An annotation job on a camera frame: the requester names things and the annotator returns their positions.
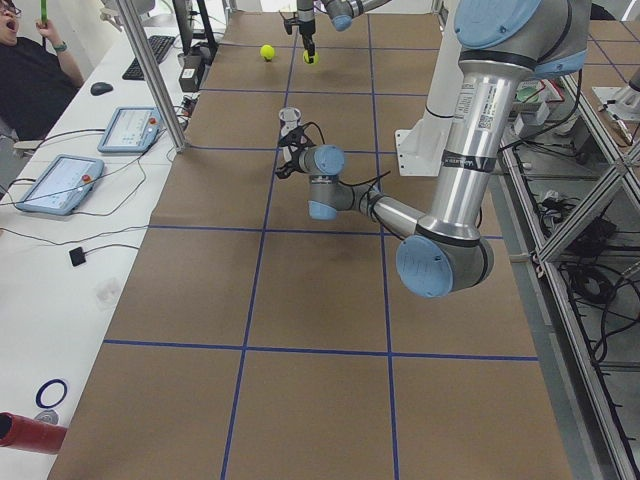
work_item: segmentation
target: blue ring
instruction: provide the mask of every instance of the blue ring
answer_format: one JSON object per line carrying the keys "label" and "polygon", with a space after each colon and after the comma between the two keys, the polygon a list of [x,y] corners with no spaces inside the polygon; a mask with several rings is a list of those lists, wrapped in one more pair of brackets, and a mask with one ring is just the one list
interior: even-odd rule
{"label": "blue ring", "polygon": [[[49,388],[51,385],[55,385],[56,383],[62,385],[62,388],[64,388],[64,391],[62,392],[62,397],[60,398],[60,400],[58,400],[55,403],[52,403],[51,405],[45,405],[44,403],[42,403],[42,394],[44,393],[44,391],[47,388]],[[60,378],[54,378],[53,380],[49,380],[47,383],[45,383],[43,386],[41,386],[38,389],[38,393],[36,393],[36,405],[38,405],[40,408],[44,408],[44,409],[57,407],[66,398],[68,391],[69,391],[69,387],[67,386],[67,384],[66,384],[66,382],[64,380],[62,380]]]}

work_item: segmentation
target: monitor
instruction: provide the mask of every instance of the monitor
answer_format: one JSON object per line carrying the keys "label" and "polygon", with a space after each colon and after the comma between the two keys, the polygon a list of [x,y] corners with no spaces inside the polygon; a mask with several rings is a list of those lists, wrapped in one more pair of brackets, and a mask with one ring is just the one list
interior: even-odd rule
{"label": "monitor", "polygon": [[[180,39],[182,41],[182,52],[184,55],[196,54],[200,55],[207,65],[211,65],[213,58],[218,51],[218,44],[213,37],[213,29],[211,28],[211,22],[209,22],[209,14],[207,12],[207,6],[205,0],[197,1],[197,11],[193,10],[193,0],[173,0],[173,11],[176,15],[176,22],[178,29],[180,30]],[[200,16],[200,22],[204,27],[205,42],[199,42],[193,48],[191,47],[191,41],[193,40],[193,20],[194,15]]]}
{"label": "monitor", "polygon": [[191,52],[191,41],[193,40],[193,22],[191,19],[191,12],[193,11],[192,0],[173,0],[173,11],[176,14],[176,22],[180,30],[182,52],[185,55],[189,55]]}

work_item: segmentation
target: ur robot arm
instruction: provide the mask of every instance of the ur robot arm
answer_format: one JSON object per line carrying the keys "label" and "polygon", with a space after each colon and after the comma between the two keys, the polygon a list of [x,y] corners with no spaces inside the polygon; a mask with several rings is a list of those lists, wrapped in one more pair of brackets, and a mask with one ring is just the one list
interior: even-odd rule
{"label": "ur robot arm", "polygon": [[[328,9],[332,2],[324,3]],[[287,162],[278,176],[309,176],[312,218],[331,220],[338,211],[355,210],[400,237],[396,267],[412,292],[439,297],[479,284],[491,272],[493,254],[475,220],[516,89],[530,77],[582,68],[590,6],[590,0],[460,2],[455,31],[463,46],[458,64],[464,80],[428,212],[384,195],[373,183],[341,182],[344,153],[315,145],[305,134],[307,125],[299,124],[299,111],[280,114],[285,127],[279,146]]]}

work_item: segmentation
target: yellow tennis ball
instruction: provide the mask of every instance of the yellow tennis ball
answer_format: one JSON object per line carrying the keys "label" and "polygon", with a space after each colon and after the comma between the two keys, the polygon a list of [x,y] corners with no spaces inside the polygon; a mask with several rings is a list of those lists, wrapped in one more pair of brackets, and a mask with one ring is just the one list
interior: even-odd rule
{"label": "yellow tennis ball", "polygon": [[260,55],[265,59],[266,62],[270,62],[273,60],[273,57],[276,56],[276,49],[271,45],[263,45],[260,47]]}
{"label": "yellow tennis ball", "polygon": [[316,63],[318,63],[318,52],[314,53],[312,57],[309,57],[309,51],[305,50],[302,54],[302,59],[304,60],[304,63],[315,65]]}

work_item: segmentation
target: blue tape grid line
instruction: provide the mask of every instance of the blue tape grid line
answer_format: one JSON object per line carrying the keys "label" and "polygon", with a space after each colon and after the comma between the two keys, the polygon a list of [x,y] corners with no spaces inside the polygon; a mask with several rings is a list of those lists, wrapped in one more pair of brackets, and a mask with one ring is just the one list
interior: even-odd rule
{"label": "blue tape grid line", "polygon": [[633,38],[635,38],[635,39],[636,39],[636,42],[640,42],[640,38],[638,38],[638,36],[637,36],[635,33],[633,33],[633,30],[631,30],[631,29],[627,26],[626,22],[622,22],[622,26],[627,30],[627,32],[629,32],[629,33],[631,34],[631,36],[632,36]]}
{"label": "blue tape grid line", "polygon": [[283,354],[310,354],[310,355],[337,355],[350,357],[392,357],[392,358],[426,358],[433,360],[478,360],[487,362],[524,362],[536,363],[537,356],[527,355],[469,355],[458,353],[419,353],[419,352],[389,352],[376,350],[339,350],[326,348],[294,348],[294,347],[266,347],[244,345],[216,345],[206,343],[184,342],[152,342],[142,340],[105,339],[103,343],[108,345],[125,345],[130,347],[161,347],[161,348],[185,348],[199,350],[229,350],[234,352],[264,352]]}
{"label": "blue tape grid line", "polygon": [[[165,230],[202,230],[214,232],[244,232],[244,233],[290,233],[300,235],[354,235],[354,236],[393,236],[391,233],[380,232],[357,232],[357,231],[341,231],[341,230],[305,230],[295,228],[245,228],[245,227],[213,227],[207,225],[149,225],[149,229],[165,229]],[[488,240],[504,240],[502,235],[483,235]]]}
{"label": "blue tape grid line", "polygon": [[[393,154],[393,152],[381,152],[379,150],[378,138],[377,138],[377,114],[376,114],[376,93],[375,93],[375,80],[374,80],[374,60],[373,60],[373,47],[371,44],[371,24],[370,20],[367,17],[367,29],[368,29],[368,37],[369,37],[369,58],[370,58],[370,69],[371,69],[371,92],[364,93],[364,95],[370,95],[372,99],[372,113],[373,113],[373,122],[374,122],[374,133],[375,133],[375,152],[361,152],[361,153],[375,153],[376,155],[376,171],[378,175],[380,174],[380,155],[381,154]],[[287,80],[287,90],[284,92],[274,92],[274,93],[284,93],[284,105],[287,105],[287,100],[289,93],[293,93],[290,91],[291,79],[294,68],[294,60],[295,60],[295,46],[298,42],[298,34],[296,33],[296,37],[294,40],[294,48],[292,49],[292,58],[289,66],[289,75]],[[433,49],[406,49],[406,50],[433,50]],[[206,91],[219,91],[218,89],[205,89]],[[249,93],[252,91],[249,90],[232,90],[237,92]],[[330,93],[330,92],[296,92],[296,93]],[[424,95],[413,95],[413,94],[401,94],[400,96],[415,96],[422,97]],[[270,149],[270,148],[215,148],[215,147],[201,147],[194,146],[193,148],[199,149],[212,149],[212,150],[253,150],[253,151],[273,151],[274,153],[274,162],[273,168],[277,166],[277,160],[279,155],[279,149]],[[130,345],[130,346],[151,346],[151,347],[171,347],[171,348],[191,348],[191,349],[210,349],[210,350],[230,350],[230,351],[239,351],[240,362],[238,366],[238,374],[236,378],[236,386],[234,391],[234,399],[232,404],[231,415],[229,419],[229,427],[227,432],[227,440],[225,443],[225,452],[224,459],[222,464],[222,469],[220,473],[221,480],[226,478],[228,464],[229,464],[229,456],[231,452],[232,440],[233,440],[233,431],[235,426],[235,419],[238,410],[238,403],[240,397],[240,389],[242,384],[242,377],[244,371],[244,362],[246,359],[246,353],[249,351],[255,352],[278,352],[278,353],[298,353],[298,354],[325,354],[325,355],[357,355],[357,356],[375,356],[375,357],[387,357],[388,361],[388,375],[389,375],[389,402],[390,402],[390,410],[391,410],[391,429],[392,429],[392,445],[393,445],[393,462],[394,462],[394,478],[395,480],[399,480],[400,472],[399,472],[399,455],[398,455],[398,440],[397,440],[397,421],[396,421],[396,408],[395,408],[395,385],[394,385],[394,376],[393,376],[393,358],[431,358],[431,359],[455,359],[455,360],[489,360],[489,361],[518,361],[518,362],[537,362],[537,357],[529,357],[529,356],[500,356],[500,355],[459,355],[459,354],[436,354],[436,353],[400,353],[393,351],[392,345],[392,337],[391,337],[391,323],[390,323],[390,307],[389,307],[389,298],[388,298],[388,282],[387,282],[387,268],[386,268],[386,250],[385,250],[385,237],[388,236],[386,232],[380,229],[379,233],[369,233],[369,232],[331,232],[331,231],[310,231],[310,230],[270,230],[267,229],[268,219],[269,219],[269,209],[271,205],[271,198],[273,194],[274,187],[274,172],[272,172],[271,185],[269,189],[267,205],[265,208],[265,216],[263,221],[262,229],[251,229],[251,228],[231,228],[231,227],[187,227],[187,226],[168,226],[168,225],[152,225],[150,228],[174,228],[174,229],[194,229],[194,230],[216,230],[216,231],[235,231],[235,232],[260,232],[260,246],[258,251],[258,258],[256,261],[256,269],[254,273],[254,281],[252,285],[252,293],[251,299],[249,303],[249,309],[247,312],[247,322],[245,326],[243,344],[241,346],[235,345],[208,345],[208,344],[193,344],[193,343],[174,343],[174,342],[140,342],[140,341],[131,341],[131,340],[114,340],[114,339],[105,339],[104,343],[112,344],[112,345]],[[255,297],[257,292],[257,286],[260,276],[260,266],[262,263],[262,255],[264,252],[264,243],[267,233],[302,233],[302,234],[328,234],[328,235],[378,235],[380,237],[380,246],[382,253],[382,269],[383,269],[383,287],[384,287],[384,302],[385,302],[385,320],[386,320],[386,335],[387,335],[387,351],[386,352],[375,352],[375,351],[351,351],[351,350],[323,350],[323,349],[303,349],[303,348],[277,348],[277,347],[255,347],[249,346],[249,334],[251,329],[251,321],[253,316],[253,308],[255,303]]]}
{"label": "blue tape grid line", "polygon": [[[616,73],[618,74],[618,76],[622,79],[623,82],[627,83],[627,80],[624,78],[624,75],[622,74],[622,72],[620,71],[620,69],[618,68],[618,65],[620,66],[626,66],[626,65],[638,65],[636,63],[619,63],[619,64],[615,64],[613,62],[613,60],[611,60],[611,57],[609,57],[609,55],[607,54],[607,52],[605,52],[604,48],[602,48],[602,46],[600,45],[600,42],[609,42],[609,41],[613,41],[613,40],[597,40],[595,39],[591,34],[589,34],[589,37],[591,38],[591,40],[593,41],[593,43],[596,44],[596,46],[598,47],[598,49],[602,52],[602,54],[604,55],[604,57],[607,59],[607,61],[609,62],[609,65],[612,66],[614,68],[614,70],[616,71]],[[632,40],[617,40],[620,43],[633,43],[633,44],[637,44],[637,42],[632,41]],[[607,65],[606,63],[587,63],[586,65]]]}
{"label": "blue tape grid line", "polygon": [[[260,48],[262,47],[262,45],[248,45],[248,44],[234,44],[234,43],[224,43],[222,42],[220,44],[221,47],[238,47],[238,48]],[[296,48],[298,49],[303,49],[304,47],[300,47],[297,45],[297,42],[294,43],[294,45],[272,45],[274,48],[286,48],[286,49],[291,49],[294,50]],[[369,44],[369,46],[367,47],[341,47],[339,45],[334,45],[334,46],[328,46],[328,45],[323,45],[321,47],[321,50],[366,50],[369,51],[371,49],[371,44]],[[417,51],[417,52],[437,52],[440,50],[440,47],[438,48],[428,48],[428,47],[424,47],[424,48],[420,48],[420,47],[375,47],[374,50],[409,50],[409,51]]]}
{"label": "blue tape grid line", "polygon": [[[327,90],[260,90],[256,88],[201,88],[201,92],[211,92],[211,93],[303,93],[303,94],[314,94],[314,95],[358,95],[358,96],[370,96],[372,92],[331,92]],[[400,93],[400,92],[385,92],[385,93],[375,93],[375,95],[381,97],[418,97],[418,98],[426,98],[426,93]]]}
{"label": "blue tape grid line", "polygon": [[[228,151],[228,152],[275,152],[278,150],[277,147],[208,147],[205,145],[189,145],[189,148],[194,150],[220,150],[220,151]],[[366,154],[366,155],[375,155],[376,152],[373,150],[343,150],[344,153],[348,154]],[[396,152],[382,150],[378,152],[381,155],[395,155]]]}
{"label": "blue tape grid line", "polygon": [[[295,45],[298,42],[298,34],[296,32],[296,36],[294,38],[293,41],[293,45],[295,47]],[[291,77],[293,74],[293,64],[294,64],[294,59],[295,59],[295,55],[293,55],[293,52],[295,52],[295,49],[292,50],[292,55],[291,55],[291,64],[289,65],[289,77],[287,79],[287,92],[285,93],[284,96],[284,106],[287,105],[287,99],[289,96],[289,87],[291,85]],[[235,419],[236,419],[236,414],[238,412],[238,401],[240,398],[240,386],[242,385],[242,374],[244,372],[244,362],[245,362],[245,358],[246,358],[246,354],[247,354],[247,347],[248,347],[248,343],[249,343],[249,332],[251,330],[251,320],[253,317],[253,307],[255,304],[255,299],[256,299],[256,292],[258,289],[258,280],[260,278],[260,266],[262,264],[262,254],[264,252],[264,242],[265,242],[265,238],[267,236],[267,225],[269,222],[269,208],[271,207],[271,197],[273,195],[273,186],[274,186],[274,179],[275,179],[275,170],[278,164],[278,155],[279,155],[280,151],[276,150],[275,154],[274,154],[274,158],[273,158],[273,169],[271,172],[271,185],[269,186],[269,195],[267,197],[267,206],[265,208],[265,213],[264,213],[264,222],[262,223],[262,233],[260,235],[260,247],[258,250],[258,259],[256,261],[256,270],[255,270],[255,274],[253,277],[253,286],[251,289],[251,300],[249,302],[249,311],[247,312],[247,324],[245,327],[245,331],[244,331],[244,339],[242,342],[242,353],[240,354],[240,365],[238,367],[238,377],[236,379],[236,388],[235,388],[235,392],[233,395],[233,406],[231,408],[231,416],[229,419],[229,430],[227,432],[227,442],[225,444],[225,449],[224,449],[224,459],[222,462],[222,470],[220,472],[220,480],[225,480],[226,476],[227,476],[227,468],[229,466],[229,454],[231,452],[231,443],[233,440],[233,429],[235,426]]]}
{"label": "blue tape grid line", "polygon": [[[376,85],[375,85],[375,68],[373,62],[373,45],[371,42],[371,17],[367,15],[367,37],[369,40],[369,65],[371,68],[371,106],[372,106],[372,114],[373,114],[373,138],[374,145],[376,150],[376,173],[380,175],[380,151],[378,145],[378,115],[376,111]],[[384,179],[380,180],[380,188],[382,188],[382,182]],[[397,429],[397,415],[396,415],[396,392],[395,392],[395,382],[393,377],[393,356],[391,352],[393,352],[393,342],[391,338],[391,318],[389,314],[389,288],[387,282],[387,259],[386,259],[386,249],[385,249],[385,231],[380,225],[380,251],[381,251],[381,261],[382,261],[382,286],[383,286],[383,294],[384,294],[384,316],[385,316],[385,324],[386,324],[386,334],[387,334],[387,372],[389,374],[389,410],[391,415],[391,445],[393,449],[393,476],[394,480],[400,480],[400,461],[398,454],[398,429]]]}

